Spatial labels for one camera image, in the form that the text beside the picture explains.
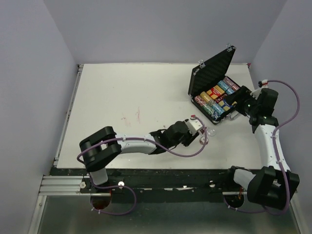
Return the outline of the light blue chip stack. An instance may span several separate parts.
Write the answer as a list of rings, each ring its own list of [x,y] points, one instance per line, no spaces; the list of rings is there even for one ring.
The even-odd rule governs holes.
[[[215,102],[211,104],[211,107],[219,116],[225,112],[225,110]]]
[[[224,81],[219,81],[218,83],[217,83],[217,85],[224,91],[224,92],[226,92],[227,90],[229,90],[230,89],[230,86],[228,85],[228,84],[226,84]]]
[[[229,88],[226,90],[226,94],[231,95],[234,93],[234,90],[232,88]]]

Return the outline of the red white chip stack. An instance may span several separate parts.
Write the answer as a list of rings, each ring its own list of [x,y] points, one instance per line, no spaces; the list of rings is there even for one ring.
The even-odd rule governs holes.
[[[202,136],[202,137],[199,139],[199,143],[200,143],[201,145],[207,145],[208,142],[209,142],[209,139],[208,139],[207,137]]]

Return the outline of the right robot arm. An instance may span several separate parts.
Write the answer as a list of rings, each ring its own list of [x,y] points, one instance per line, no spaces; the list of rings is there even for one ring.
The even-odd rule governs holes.
[[[278,92],[267,87],[251,91],[242,86],[226,96],[228,103],[235,102],[235,110],[249,117],[249,124],[258,142],[262,168],[256,173],[232,166],[231,175],[224,185],[230,191],[242,187],[249,202],[264,208],[285,210],[299,185],[299,175],[292,173],[283,156],[279,141],[280,124],[273,116]]]

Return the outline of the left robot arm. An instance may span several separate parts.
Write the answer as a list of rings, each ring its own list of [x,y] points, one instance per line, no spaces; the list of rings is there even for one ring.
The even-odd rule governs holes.
[[[106,126],[79,143],[82,159],[78,158],[90,174],[92,188],[104,192],[108,187],[106,166],[120,154],[142,153],[159,155],[177,145],[189,146],[203,125],[197,119],[177,121],[167,129],[159,129],[143,136],[117,134]]]

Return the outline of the clear round dealer button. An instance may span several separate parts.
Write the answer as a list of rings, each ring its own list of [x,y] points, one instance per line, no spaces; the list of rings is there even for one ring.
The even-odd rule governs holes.
[[[209,128],[209,129],[207,129],[207,135],[210,137],[213,137],[216,135],[216,132],[214,129]]]

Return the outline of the red white chip row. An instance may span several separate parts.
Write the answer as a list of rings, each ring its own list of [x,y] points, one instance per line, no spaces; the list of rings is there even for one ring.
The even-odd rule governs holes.
[[[202,108],[204,108],[204,107],[206,107],[206,101],[201,97],[201,96],[196,96],[195,98],[194,98],[194,100],[196,101],[196,103],[200,106],[200,107],[202,107]]]

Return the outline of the green blue chip row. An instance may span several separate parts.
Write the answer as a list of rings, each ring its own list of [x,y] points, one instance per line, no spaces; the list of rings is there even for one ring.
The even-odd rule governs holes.
[[[210,105],[204,104],[201,107],[206,112],[206,114],[209,116],[211,121],[218,121],[219,115]]]

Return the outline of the gold chip row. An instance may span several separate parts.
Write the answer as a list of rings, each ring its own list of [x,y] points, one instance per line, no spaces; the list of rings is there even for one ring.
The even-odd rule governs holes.
[[[206,92],[202,92],[200,94],[200,97],[206,102],[206,103],[212,103],[213,99],[206,93]]]

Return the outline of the red card deck box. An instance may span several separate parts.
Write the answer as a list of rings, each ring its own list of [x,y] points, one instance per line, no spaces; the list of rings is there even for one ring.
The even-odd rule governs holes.
[[[213,100],[222,97],[225,93],[218,85],[214,86],[206,92]]]

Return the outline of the black poker case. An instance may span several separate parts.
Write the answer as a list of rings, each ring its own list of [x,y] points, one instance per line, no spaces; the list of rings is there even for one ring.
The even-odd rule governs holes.
[[[192,104],[201,113],[203,113],[204,116],[214,125],[219,124],[223,119],[225,119],[225,117],[234,112],[234,105],[229,104],[232,105],[233,108],[231,108],[228,111],[225,111],[222,115],[220,115],[218,121],[211,121],[209,116],[202,109],[202,107],[200,107],[196,103],[194,98],[196,96],[199,96],[202,92],[207,92],[208,90],[216,86],[217,83],[223,80],[225,77],[229,77],[227,76],[227,71],[229,69],[230,63],[232,62],[235,52],[236,47],[231,44],[227,44],[227,48],[225,50],[221,51],[220,53],[216,54],[215,56],[211,57],[206,61],[200,60],[198,62],[199,65],[192,69],[188,95],[191,98]]]

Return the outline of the aluminium table edge rail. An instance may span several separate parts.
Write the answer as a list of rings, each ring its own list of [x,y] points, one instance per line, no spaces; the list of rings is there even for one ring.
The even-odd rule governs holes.
[[[83,71],[83,67],[84,67],[83,64],[78,64],[78,71],[77,71],[77,75],[76,75],[74,88],[73,88],[73,91],[72,91],[72,94],[71,94],[71,98],[70,98],[68,109],[66,111],[65,121],[64,121],[63,129],[62,129],[62,132],[61,132],[61,135],[60,135],[60,140],[59,140],[59,143],[58,143],[57,151],[56,151],[56,154],[54,156],[54,161],[53,161],[52,167],[56,167],[57,164],[58,164],[58,161],[59,161],[60,152],[61,152],[61,149],[62,149],[62,145],[63,145],[63,141],[64,141],[64,138],[65,138],[67,126],[68,126],[70,115],[71,115],[71,112],[72,112],[72,108],[73,108],[73,105],[74,105],[74,101],[75,101],[76,93],[77,93],[77,90],[78,90],[78,85],[79,85],[79,81],[80,81],[81,74],[82,74],[82,71]]]

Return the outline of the aluminium frame rail left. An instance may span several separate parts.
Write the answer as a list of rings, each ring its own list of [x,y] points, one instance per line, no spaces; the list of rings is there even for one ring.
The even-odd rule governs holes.
[[[82,176],[44,176],[39,188],[39,195],[71,196],[80,194]]]

